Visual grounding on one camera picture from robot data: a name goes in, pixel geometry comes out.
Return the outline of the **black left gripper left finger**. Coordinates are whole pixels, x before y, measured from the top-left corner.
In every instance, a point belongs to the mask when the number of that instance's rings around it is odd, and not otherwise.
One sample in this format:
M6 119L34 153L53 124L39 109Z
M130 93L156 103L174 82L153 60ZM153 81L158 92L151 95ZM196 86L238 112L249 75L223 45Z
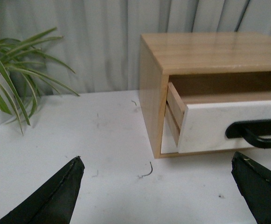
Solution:
M69 224L83 173L84 164L77 156L2 217L0 224Z

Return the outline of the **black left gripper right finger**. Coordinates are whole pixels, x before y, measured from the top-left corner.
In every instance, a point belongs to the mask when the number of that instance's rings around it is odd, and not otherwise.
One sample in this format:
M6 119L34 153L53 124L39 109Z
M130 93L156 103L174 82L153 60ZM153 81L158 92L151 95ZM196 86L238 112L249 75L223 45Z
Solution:
M271 224L271 170L235 152L233 178L258 224Z

